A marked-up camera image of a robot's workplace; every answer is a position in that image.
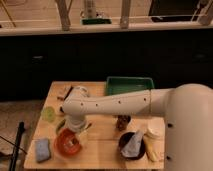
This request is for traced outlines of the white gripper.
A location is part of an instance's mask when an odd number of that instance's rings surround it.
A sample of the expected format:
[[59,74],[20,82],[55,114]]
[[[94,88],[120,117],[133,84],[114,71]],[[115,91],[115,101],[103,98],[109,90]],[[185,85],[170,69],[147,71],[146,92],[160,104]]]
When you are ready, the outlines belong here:
[[75,133],[81,132],[87,126],[87,120],[85,116],[66,116],[66,126],[68,129]]

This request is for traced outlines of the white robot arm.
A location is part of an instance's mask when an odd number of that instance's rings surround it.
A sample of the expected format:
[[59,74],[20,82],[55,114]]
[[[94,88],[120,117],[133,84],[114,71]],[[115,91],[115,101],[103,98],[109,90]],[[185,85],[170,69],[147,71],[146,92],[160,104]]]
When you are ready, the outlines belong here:
[[151,115],[165,121],[164,171],[213,171],[213,89],[202,84],[92,97],[76,86],[62,104],[70,128],[87,115]]

